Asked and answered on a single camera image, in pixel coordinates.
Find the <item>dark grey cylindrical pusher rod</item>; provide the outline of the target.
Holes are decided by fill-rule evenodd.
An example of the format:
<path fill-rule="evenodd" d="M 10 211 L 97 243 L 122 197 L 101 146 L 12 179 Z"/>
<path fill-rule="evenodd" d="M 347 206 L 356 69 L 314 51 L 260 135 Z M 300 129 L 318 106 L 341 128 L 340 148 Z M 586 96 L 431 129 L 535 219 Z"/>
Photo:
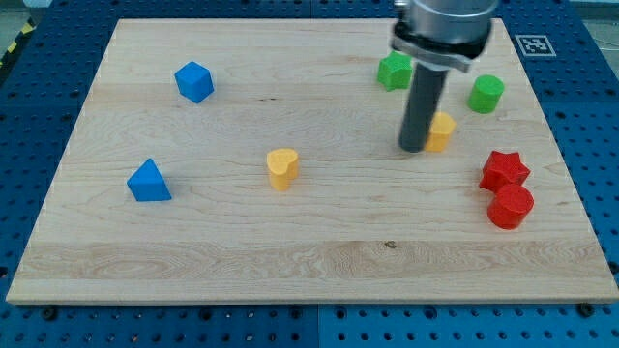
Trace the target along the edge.
<path fill-rule="evenodd" d="M 448 69 L 416 64 L 398 136 L 402 150 L 409 153 L 424 150 L 448 72 Z"/>

